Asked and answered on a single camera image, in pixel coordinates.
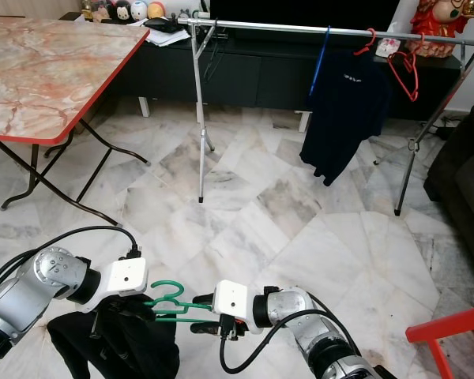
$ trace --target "red chair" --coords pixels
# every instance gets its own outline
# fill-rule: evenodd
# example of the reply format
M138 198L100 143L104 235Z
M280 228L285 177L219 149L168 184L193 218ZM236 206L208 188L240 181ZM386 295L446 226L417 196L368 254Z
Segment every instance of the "red chair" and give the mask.
M442 379L454 379L450 365L446 356L442 352L441 345L437 339L453 336L458 333L464 333L474 330L474 308L465 312L455 313L451 316L439 318L420 324L411 326L405 331L408 341L426 342L434 356L435 363L439 368Z

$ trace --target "black cloth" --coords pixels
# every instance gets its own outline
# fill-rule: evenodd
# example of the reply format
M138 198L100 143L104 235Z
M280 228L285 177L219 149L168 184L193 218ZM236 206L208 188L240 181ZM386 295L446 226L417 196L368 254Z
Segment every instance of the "black cloth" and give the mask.
M130 298L151 300L144 295ZM105 303L100 305L99 338L90 338L95 313L68 313L47 324L51 341L72 377L89 379L90 361L107 379L174 379L179 369L175 323L123 314Z
M313 109L300 158L325 176L326 186L346 168L362 140L381 133L391 88L370 52L327 53L310 98Z

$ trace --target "gray sofa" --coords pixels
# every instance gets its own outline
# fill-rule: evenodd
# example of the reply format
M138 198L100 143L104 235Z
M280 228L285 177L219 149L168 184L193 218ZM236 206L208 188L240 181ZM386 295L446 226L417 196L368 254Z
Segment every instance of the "gray sofa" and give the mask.
M435 158L424 188L446 206L474 256L474 107Z

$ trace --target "clothes rack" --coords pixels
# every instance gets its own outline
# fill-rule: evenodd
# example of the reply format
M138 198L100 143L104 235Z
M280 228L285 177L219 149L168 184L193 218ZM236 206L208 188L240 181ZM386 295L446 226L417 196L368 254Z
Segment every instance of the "clothes rack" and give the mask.
M194 74L195 74L195 86L197 91L197 122L200 124L200 180L199 180L199 194L198 202L203 202L204 200L204 166L205 166L205 144L209 146L211 151L214 151L214 145L209 139L209 134L205 128L205 118L204 111L202 107L202 94L201 94L201 82L200 82L200 70L198 68L198 59L200 58L205 47L209 43L211 36L216 30L216 26L221 28L241 28L241 29L254 29L254 30L268 30L275 32L298 32L298 33L312 33L312 34L325 34L329 30L330 34L333 35L342 35L342 36L367 36L372 37L373 32L368 30L355 30L355 29L342 29L342 28L318 28L318 27L309 27L309 26L295 26L295 25L281 25L281 24L257 24L251 22L237 22L237 21L216 21L216 20L201 20L193 18L179 18L178 22L180 24L186 24L191 31L191 47L193 55L193 64L194 64ZM197 42L197 27L207 26L210 27L207 35L205 36L203 42L198 46ZM400 40L421 40L422 36L419 34L407 34L407 33L393 33L393 32L375 32L376 37L378 38L391 38L391 39L400 39ZM474 46L474 39L461 39L461 38L449 38L449 37L439 37L439 36L424 36L424 41L426 42L438 42L438 43L453 43L461 46L461 68L460 68L460 77L458 81L450 89L444 100L438 105L435 109L432 116L428 119L425 126L421 129L417 137L409 138L408 149L409 159L408 165L404 172L404 177L402 178L401 192L397 198L397 203L394 209L395 216L401 214L402 205L404 203L405 192L408 187L409 177L411 176L412 165L414 164L414 159L416 154L419 151L419 143L427 135L428 130L434 125L434 122L438 119L441 113L446 108L446 105L451 100L453 95L460 88L461 84L464 82L465 78L474 68L474 52L472 53L469 60L466 62L465 58L465 48L467 46Z

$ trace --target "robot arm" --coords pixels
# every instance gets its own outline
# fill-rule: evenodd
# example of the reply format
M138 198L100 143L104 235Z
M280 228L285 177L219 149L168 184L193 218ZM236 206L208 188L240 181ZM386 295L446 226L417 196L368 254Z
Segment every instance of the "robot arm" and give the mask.
M90 263L62 248L47 247L0 285L0 359L42 317L53 298L66 298L87 313L108 296L145 291L144 258L115 261L100 272L91 269Z
M216 285L213 312L244 321L254 334L260 333L263 328L277 327L284 323L295 336L297 345L316 378L394 379L383 367L373 368L359 356L351 337L346 338L339 332L330 319L331 313L317 310L307 292L298 287L282 291L273 288L266 287L265 293L259 294L241 284L223 280ZM222 326L220 333L222 340L227 336L236 340L235 328L225 331ZM240 371L239 368L226 367L223 352L220 359L223 359L222 366L228 373Z

